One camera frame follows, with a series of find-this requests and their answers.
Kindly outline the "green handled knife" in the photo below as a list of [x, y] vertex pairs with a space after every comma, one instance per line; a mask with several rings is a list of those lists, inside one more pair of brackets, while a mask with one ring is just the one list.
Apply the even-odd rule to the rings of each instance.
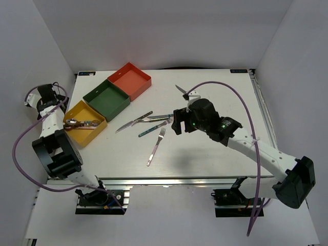
[[153, 116], [148, 116], [148, 119], [168, 119], [170, 117], [173, 117], [174, 114], [165, 114], [165, 115], [153, 115]]

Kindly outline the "pink handled knife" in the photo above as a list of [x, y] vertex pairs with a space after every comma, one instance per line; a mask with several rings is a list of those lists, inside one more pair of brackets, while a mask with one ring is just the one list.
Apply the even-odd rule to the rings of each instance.
[[186, 93], [187, 93], [187, 91], [184, 90], [183, 88], [181, 88], [180, 86], [175, 85], [175, 87], [176, 87], [176, 88], [177, 88], [182, 94], [186, 94]]

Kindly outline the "brown handled spoon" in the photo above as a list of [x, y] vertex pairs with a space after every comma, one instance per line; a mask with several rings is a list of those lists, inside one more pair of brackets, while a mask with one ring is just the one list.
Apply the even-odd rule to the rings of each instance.
[[76, 120], [74, 118], [66, 119], [64, 122], [65, 127], [81, 127], [84, 125], [83, 121]]

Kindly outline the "green handled spoon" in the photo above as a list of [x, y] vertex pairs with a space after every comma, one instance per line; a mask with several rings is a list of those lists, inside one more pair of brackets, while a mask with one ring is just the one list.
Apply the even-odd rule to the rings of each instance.
[[79, 127], [97, 127], [100, 124], [101, 122], [99, 120], [85, 120], [77, 123]]

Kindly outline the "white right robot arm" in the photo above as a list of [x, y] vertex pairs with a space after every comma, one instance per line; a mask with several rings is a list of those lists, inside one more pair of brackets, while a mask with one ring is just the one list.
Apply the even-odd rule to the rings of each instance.
[[253, 139], [241, 123], [218, 114], [208, 99], [198, 99], [188, 108], [174, 110], [172, 129], [177, 135], [182, 133], [181, 123], [187, 133], [196, 130], [205, 132], [215, 141], [245, 155], [273, 176], [269, 191], [284, 205], [297, 209], [315, 186], [314, 163], [304, 156], [301, 159], [271, 147], [261, 140]]

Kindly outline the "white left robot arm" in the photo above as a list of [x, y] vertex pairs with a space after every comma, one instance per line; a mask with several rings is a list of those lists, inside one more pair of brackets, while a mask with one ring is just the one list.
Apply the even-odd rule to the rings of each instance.
[[42, 121], [40, 137], [32, 142], [41, 164], [50, 177], [82, 185], [84, 194], [91, 192], [90, 197], [96, 204], [104, 204], [108, 191], [100, 187], [101, 182], [95, 175], [82, 169], [82, 157], [64, 129], [65, 97], [58, 95], [52, 84], [38, 86], [37, 91], [37, 94], [29, 93], [25, 103], [38, 111], [38, 119]]

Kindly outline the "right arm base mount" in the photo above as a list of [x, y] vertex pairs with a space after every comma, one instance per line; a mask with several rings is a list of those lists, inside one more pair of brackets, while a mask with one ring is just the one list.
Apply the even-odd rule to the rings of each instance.
[[215, 216], [217, 218], [251, 217], [254, 198], [246, 198], [239, 191], [246, 177], [237, 178], [229, 189], [214, 189], [211, 193], [214, 199]]

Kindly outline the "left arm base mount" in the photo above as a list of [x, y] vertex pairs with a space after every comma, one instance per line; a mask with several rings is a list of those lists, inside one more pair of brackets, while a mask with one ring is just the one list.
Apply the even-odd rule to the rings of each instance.
[[127, 210], [124, 190], [110, 190], [109, 193], [93, 190], [84, 194], [78, 189], [75, 193], [78, 195], [77, 215], [123, 215]]

